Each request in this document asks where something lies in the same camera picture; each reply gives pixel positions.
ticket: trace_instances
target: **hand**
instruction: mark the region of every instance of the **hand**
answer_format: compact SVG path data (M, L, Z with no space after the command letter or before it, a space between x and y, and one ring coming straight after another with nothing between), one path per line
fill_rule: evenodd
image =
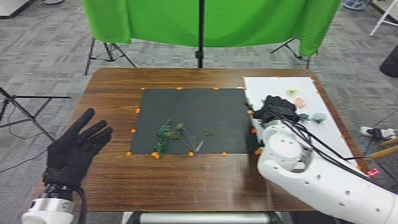
M92 158L110 142L113 132L106 121L99 121L80 133L92 117L94 109L87 109L62 137L48 146L44 184L80 187Z
M298 122L300 118L295 113L296 107L295 104L289 103L279 96L266 96L263 107L257 111L254 111L252 117L261 119L261 123L268 123L275 120L275 115L270 111L282 115L293 122Z

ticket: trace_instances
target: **black mat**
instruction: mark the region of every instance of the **black mat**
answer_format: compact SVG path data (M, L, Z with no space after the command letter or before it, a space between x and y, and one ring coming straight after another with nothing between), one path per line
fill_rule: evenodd
M240 89L145 90L131 145L133 154L149 154L154 151L156 133L169 119L172 130L177 123L185 125L181 135L185 142L188 144L193 142L197 146L204 141L201 154L252 153L257 141L250 133L245 102L245 93ZM188 151L192 150L181 141L169 139L165 154L186 154Z

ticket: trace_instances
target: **robotic hand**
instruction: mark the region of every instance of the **robotic hand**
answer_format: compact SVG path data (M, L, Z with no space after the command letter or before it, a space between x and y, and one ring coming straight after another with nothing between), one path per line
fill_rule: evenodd
M298 143L296 130L286 122L286 115L295 114L291 106L286 100L268 97L261 110L254 112L254 119L266 125L257 161L263 177L327 215L357 224L398 223L396 194L371 182L337 156L330 159L330 155L318 154Z
M90 162L112 138L112 128L99 121L83 131L94 117L94 109L87 109L62 137L48 146L46 171L42 175L44 193L34 200L30 210L23 214L23 224L69 224L73 222L73 191L83 194L81 180Z

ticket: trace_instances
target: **green backdrop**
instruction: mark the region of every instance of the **green backdrop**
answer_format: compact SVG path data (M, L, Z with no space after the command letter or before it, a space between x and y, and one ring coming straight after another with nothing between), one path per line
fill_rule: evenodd
M206 0L204 46L300 40L300 55L320 48L341 0ZM83 0L92 36L197 46L199 0Z

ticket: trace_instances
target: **gray carpet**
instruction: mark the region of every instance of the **gray carpet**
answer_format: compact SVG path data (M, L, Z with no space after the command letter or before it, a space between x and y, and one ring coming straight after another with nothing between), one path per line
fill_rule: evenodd
M325 85L346 127L360 150L368 147L368 138L359 138L360 126L373 126L376 121L398 109L398 79L378 72L378 65L398 43L398 28L382 25L376 35L368 36L380 14L369 8L364 12L339 10L330 32L312 58L311 70ZM41 5L35 1L21 15L0 20L0 86L21 95L71 96L73 100L55 100L39 117L46 129L58 134L73 113L90 79L83 77L89 51L90 29L78 0L67 0L58 6ZM270 50L279 45L206 50L206 67L304 68L286 49L273 55ZM193 67L190 47L135 41L122 47L138 67ZM121 59L115 63L92 62L90 71L103 66L128 67ZM21 101L30 110L37 109L39 100ZM7 110L9 120L21 118ZM398 114L378 124L398 128ZM37 133L32 124L12 127L12 133L28 137ZM44 136L18 139L9 130L0 131L0 170L30 158L50 143ZM398 177L398 156L378 160L394 178ZM0 174L0 223L18 223L28 207L32 188L44 168L44 156ZM376 180L396 187L396 180L380 173ZM90 214L89 223L110 223L115 214Z

